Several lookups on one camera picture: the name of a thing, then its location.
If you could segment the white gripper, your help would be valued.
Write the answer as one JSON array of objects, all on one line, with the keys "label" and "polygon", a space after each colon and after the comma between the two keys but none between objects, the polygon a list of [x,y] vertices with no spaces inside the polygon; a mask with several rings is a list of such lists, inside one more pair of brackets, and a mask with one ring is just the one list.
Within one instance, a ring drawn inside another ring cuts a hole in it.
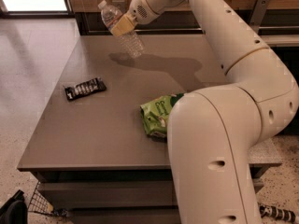
[{"label": "white gripper", "polygon": [[132,32],[137,24],[149,24],[158,17],[147,0],[132,0],[128,12],[130,14],[124,14],[110,30],[114,36],[119,37]]}]

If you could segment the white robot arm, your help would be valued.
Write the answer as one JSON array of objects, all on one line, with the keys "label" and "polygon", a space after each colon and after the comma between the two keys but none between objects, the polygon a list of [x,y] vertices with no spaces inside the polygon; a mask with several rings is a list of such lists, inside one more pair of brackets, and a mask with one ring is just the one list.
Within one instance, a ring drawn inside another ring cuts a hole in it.
[{"label": "white robot arm", "polygon": [[132,0],[124,34],[187,2],[228,82],[185,94],[171,111],[167,144],[182,224],[261,224],[249,149],[282,131],[298,85],[276,53],[223,0]]}]

